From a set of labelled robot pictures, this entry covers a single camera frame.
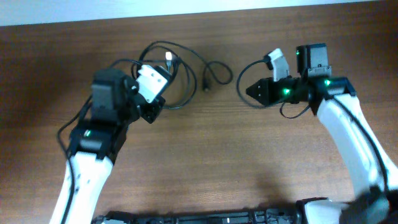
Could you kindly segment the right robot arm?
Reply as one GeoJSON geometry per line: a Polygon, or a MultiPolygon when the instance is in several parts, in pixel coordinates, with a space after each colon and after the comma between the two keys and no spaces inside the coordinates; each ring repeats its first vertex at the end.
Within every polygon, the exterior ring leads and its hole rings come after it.
{"type": "Polygon", "coordinates": [[[261,63],[273,72],[246,89],[258,108],[305,102],[336,144],[354,188],[351,202],[308,198],[288,209],[268,209],[267,218],[291,223],[397,223],[397,166],[368,125],[356,90],[346,77],[333,77],[325,44],[296,48],[299,76],[290,75],[281,49],[261,63]]]}

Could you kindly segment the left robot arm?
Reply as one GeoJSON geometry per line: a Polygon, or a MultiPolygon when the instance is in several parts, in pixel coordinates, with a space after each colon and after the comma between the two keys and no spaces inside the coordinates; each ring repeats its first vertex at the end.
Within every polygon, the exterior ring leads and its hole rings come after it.
{"type": "Polygon", "coordinates": [[[163,67],[143,65],[137,78],[115,68],[99,70],[92,94],[74,117],[62,189],[51,223],[90,223],[101,190],[126,141],[131,123],[153,123],[165,104],[161,94],[173,80],[163,67]]]}

